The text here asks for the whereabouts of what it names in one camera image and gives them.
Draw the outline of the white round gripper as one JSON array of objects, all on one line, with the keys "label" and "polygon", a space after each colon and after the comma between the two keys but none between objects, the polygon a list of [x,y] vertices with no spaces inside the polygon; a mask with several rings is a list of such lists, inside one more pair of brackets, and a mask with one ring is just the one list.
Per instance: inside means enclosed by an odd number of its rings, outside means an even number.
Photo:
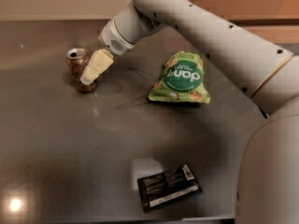
[{"label": "white round gripper", "polygon": [[113,64],[113,55],[122,56],[134,48],[133,44],[121,36],[114,19],[105,25],[98,39],[106,49],[96,50],[88,61],[80,77],[84,85],[94,83]]}]

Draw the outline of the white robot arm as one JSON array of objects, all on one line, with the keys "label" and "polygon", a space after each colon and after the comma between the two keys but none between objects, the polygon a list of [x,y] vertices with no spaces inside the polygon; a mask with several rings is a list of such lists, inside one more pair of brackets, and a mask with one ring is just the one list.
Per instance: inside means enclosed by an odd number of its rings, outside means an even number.
[{"label": "white robot arm", "polygon": [[235,224],[299,224],[299,57],[188,0],[132,0],[99,38],[81,80],[92,83],[136,42],[176,29],[268,115],[242,158]]}]

